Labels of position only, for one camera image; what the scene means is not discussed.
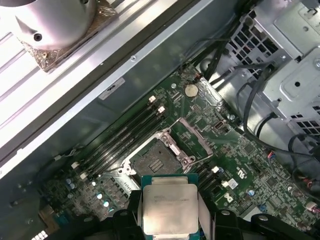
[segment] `silver cylinder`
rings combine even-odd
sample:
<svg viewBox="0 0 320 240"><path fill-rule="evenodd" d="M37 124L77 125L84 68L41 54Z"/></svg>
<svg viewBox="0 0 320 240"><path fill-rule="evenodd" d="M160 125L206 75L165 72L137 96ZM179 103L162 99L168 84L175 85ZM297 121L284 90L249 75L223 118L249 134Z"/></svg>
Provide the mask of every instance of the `silver cylinder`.
<svg viewBox="0 0 320 240"><path fill-rule="evenodd" d="M78 41L96 12L96 0L36 0L19 6L0 6L1 20L33 48L57 50Z"/></svg>

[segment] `capacitor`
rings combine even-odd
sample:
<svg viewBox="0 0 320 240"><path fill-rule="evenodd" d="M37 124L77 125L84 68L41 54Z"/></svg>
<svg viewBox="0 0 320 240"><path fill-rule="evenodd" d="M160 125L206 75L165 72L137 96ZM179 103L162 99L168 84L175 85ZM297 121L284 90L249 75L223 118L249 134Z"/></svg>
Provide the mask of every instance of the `capacitor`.
<svg viewBox="0 0 320 240"><path fill-rule="evenodd" d="M66 182L66 184L70 185L70 184L72 183L72 180L71 180L70 178L67 178L67 179L65 180L65 182Z"/></svg>
<svg viewBox="0 0 320 240"><path fill-rule="evenodd" d="M305 222L299 221L295 224L295 226L303 232L310 231L311 227L308 226Z"/></svg>
<svg viewBox="0 0 320 240"><path fill-rule="evenodd" d="M199 89L194 84L188 84L185 86L184 94L189 98L194 98L198 95Z"/></svg>
<svg viewBox="0 0 320 240"><path fill-rule="evenodd" d="M97 199L102 199L102 197L103 197L102 193L98 193L98 194L96 195L96 198L97 198Z"/></svg>
<svg viewBox="0 0 320 240"><path fill-rule="evenodd" d="M298 189L292 190L292 191L291 191L291 195L294 196L294 197L296 197L296 198L299 198L299 197L302 197L302 196L303 196L302 192L300 192Z"/></svg>
<svg viewBox="0 0 320 240"><path fill-rule="evenodd" d="M75 189L76 188L76 185L74 183L70 183L69 186L70 186L71 189Z"/></svg>
<svg viewBox="0 0 320 240"><path fill-rule="evenodd" d="M113 212L114 210L116 210L116 207L111 206L111 207L109 208L109 213Z"/></svg>
<svg viewBox="0 0 320 240"><path fill-rule="evenodd" d="M103 206L104 206L105 208L109 207L109 205L110 205L110 202L109 202L108 200L106 200L106 201L103 202Z"/></svg>
<svg viewBox="0 0 320 240"><path fill-rule="evenodd" d="M252 189L247 189L247 190L246 190L246 194L248 194L250 197L253 197L256 193L255 193L255 191L252 190Z"/></svg>
<svg viewBox="0 0 320 240"><path fill-rule="evenodd" d="M267 211L267 205L266 204L260 204L258 206L259 210L263 213L265 213Z"/></svg>

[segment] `label sticker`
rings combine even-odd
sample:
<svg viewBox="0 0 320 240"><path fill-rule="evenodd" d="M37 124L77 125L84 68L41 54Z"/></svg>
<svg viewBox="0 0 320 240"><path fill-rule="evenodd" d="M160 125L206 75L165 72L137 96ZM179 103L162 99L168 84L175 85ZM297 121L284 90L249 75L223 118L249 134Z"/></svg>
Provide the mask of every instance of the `label sticker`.
<svg viewBox="0 0 320 240"><path fill-rule="evenodd" d="M122 84L124 84L126 81L123 77L119 78L117 81L115 81L110 87L107 88L99 98L101 100L105 100L107 97L109 97L115 90L117 90Z"/></svg>

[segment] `integrated circuit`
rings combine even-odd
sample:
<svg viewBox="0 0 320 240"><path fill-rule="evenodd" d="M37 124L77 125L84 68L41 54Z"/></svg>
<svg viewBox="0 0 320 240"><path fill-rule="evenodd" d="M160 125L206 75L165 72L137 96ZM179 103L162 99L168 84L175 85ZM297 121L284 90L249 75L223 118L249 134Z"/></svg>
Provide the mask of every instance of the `integrated circuit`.
<svg viewBox="0 0 320 240"><path fill-rule="evenodd" d="M181 167L180 162L161 140L157 140L151 148L133 164L134 170L140 176L171 174Z"/></svg>
<svg viewBox="0 0 320 240"><path fill-rule="evenodd" d="M249 155L255 150L255 148L251 144L248 144L243 148L243 150Z"/></svg>
<svg viewBox="0 0 320 240"><path fill-rule="evenodd" d="M272 188L274 185L276 185L277 180L275 180L273 177L270 177L266 183Z"/></svg>

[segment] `motherboard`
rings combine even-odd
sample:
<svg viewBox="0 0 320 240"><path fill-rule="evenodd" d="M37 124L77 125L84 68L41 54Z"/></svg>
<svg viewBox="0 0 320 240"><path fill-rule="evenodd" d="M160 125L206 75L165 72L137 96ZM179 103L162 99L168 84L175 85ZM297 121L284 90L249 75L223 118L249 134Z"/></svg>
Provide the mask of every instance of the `motherboard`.
<svg viewBox="0 0 320 240"><path fill-rule="evenodd" d="M101 220L128 204L145 175L197 173L199 190L250 221L268 213L307 231L317 214L269 152L248 140L241 120L192 67L174 72L84 147L41 187L66 219Z"/></svg>

